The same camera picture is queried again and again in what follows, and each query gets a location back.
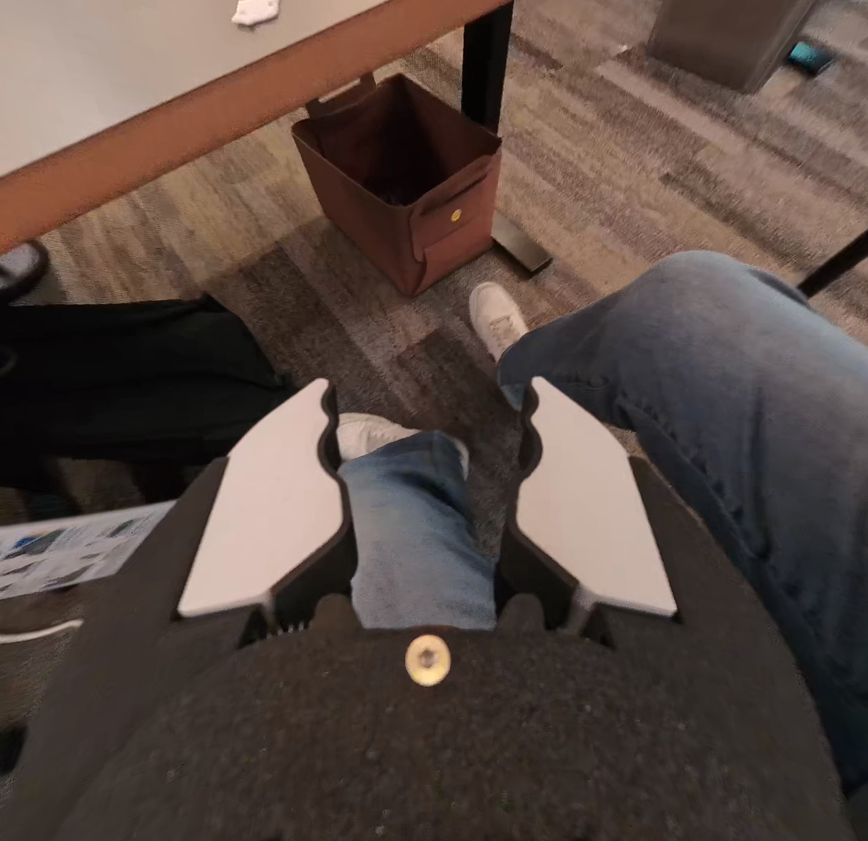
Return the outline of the person's right leg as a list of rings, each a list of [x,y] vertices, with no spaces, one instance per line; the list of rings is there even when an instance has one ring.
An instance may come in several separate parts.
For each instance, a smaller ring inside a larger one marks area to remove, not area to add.
[[[867,776],[867,351],[769,272],[681,252],[498,362],[650,462],[752,584],[804,674],[847,797]]]

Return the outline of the person's left white shoe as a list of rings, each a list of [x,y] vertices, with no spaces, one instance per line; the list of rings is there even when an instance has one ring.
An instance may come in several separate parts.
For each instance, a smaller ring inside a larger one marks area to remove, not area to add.
[[[348,463],[418,433],[418,430],[393,423],[382,416],[342,413],[336,438],[341,460]]]

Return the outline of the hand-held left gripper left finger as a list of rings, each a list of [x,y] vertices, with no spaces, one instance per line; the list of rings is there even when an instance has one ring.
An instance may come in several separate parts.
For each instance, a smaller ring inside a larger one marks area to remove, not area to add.
[[[338,537],[349,515],[326,442],[333,386],[316,378],[230,450],[178,602],[182,618],[276,608],[278,591]]]

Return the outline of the grey metal cabinet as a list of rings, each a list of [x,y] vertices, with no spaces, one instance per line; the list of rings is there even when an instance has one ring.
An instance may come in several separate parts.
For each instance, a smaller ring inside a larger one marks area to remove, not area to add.
[[[787,58],[818,0],[662,0],[646,54],[740,94]]]

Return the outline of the person's leg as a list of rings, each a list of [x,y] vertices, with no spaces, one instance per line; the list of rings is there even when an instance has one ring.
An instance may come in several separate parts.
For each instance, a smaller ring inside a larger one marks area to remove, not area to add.
[[[867,351],[769,272],[681,252],[498,362],[650,462],[752,584],[804,674],[847,797],[867,776]]]
[[[353,608],[364,629],[495,628],[495,565],[476,543],[468,467],[468,449],[442,431],[342,462],[358,553]]]

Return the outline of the person's white shoe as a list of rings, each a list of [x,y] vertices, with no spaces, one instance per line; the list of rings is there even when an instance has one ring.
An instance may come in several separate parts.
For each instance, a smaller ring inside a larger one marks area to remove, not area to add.
[[[478,284],[470,294],[469,310],[473,330],[495,363],[529,332],[518,304],[498,283]]]
[[[382,416],[342,413],[336,438],[341,460],[348,463],[418,433],[418,430],[393,423]]]

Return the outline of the dark shoe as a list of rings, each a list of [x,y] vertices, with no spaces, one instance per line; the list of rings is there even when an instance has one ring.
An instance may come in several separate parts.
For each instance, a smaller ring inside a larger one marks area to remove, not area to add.
[[[49,252],[39,240],[29,240],[1,254],[1,304],[30,293],[49,271]]]

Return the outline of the brown fabric bin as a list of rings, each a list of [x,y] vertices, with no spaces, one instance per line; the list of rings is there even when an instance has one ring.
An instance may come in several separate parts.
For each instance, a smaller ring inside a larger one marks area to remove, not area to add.
[[[306,108],[292,137],[324,214],[401,294],[491,249],[495,133],[402,74]]]

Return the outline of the teal object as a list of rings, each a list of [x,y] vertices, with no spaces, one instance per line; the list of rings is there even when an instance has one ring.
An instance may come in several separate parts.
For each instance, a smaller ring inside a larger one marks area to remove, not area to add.
[[[798,41],[787,54],[787,65],[810,77],[820,76],[834,61],[828,48],[807,40]]]

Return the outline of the black table leg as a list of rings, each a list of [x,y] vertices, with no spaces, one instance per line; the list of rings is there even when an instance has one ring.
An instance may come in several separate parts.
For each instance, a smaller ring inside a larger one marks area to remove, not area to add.
[[[498,134],[507,69],[514,2],[469,22],[462,33],[461,111]],[[514,222],[495,212],[495,246],[529,277],[551,264],[552,255]]]

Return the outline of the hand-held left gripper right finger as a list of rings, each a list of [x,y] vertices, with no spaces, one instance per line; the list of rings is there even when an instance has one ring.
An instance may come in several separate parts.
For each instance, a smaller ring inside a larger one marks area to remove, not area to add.
[[[607,428],[534,377],[522,408],[519,479],[498,561],[498,610],[537,598],[545,618],[598,606],[677,614],[629,458]]]

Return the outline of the person's left leg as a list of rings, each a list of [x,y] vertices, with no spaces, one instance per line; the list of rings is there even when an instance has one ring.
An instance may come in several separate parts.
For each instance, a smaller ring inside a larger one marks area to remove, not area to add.
[[[342,462],[358,553],[353,608],[364,629],[495,628],[495,565],[476,543],[468,467],[468,449],[442,431]]]

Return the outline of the black cloth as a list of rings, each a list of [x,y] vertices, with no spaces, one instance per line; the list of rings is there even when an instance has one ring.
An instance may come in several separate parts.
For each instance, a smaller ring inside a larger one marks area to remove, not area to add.
[[[2,308],[2,473],[43,458],[199,466],[298,390],[209,295]]]

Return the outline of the person's right white shoe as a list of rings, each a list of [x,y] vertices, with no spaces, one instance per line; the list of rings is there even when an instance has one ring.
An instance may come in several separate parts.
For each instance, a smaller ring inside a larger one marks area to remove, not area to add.
[[[498,283],[478,284],[470,294],[469,310],[473,330],[495,363],[529,332],[518,304]]]

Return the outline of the printed paper sheet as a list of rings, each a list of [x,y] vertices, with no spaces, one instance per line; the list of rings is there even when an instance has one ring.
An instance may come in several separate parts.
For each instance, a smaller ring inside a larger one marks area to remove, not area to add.
[[[116,574],[175,501],[1,528],[1,599]]]

